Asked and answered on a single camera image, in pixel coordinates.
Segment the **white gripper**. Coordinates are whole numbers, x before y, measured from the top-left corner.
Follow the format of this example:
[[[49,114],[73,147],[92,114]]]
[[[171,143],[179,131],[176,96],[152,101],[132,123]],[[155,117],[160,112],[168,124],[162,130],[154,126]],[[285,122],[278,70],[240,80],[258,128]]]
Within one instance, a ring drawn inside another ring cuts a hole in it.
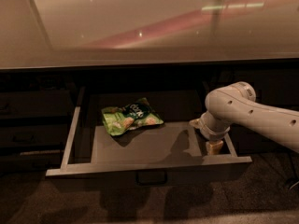
[[[215,118],[210,112],[205,112],[199,119],[192,119],[189,124],[199,129],[206,140],[208,155],[218,155],[223,147],[221,139],[230,131],[231,123]]]

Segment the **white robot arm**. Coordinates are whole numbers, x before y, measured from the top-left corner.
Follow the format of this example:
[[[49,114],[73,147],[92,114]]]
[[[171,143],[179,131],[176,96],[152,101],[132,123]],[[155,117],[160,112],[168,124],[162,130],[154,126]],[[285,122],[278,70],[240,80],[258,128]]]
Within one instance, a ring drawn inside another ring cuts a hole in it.
[[[209,142],[222,140],[237,124],[299,152],[299,112],[257,103],[256,92],[247,82],[211,91],[205,106],[206,112],[190,125]]]

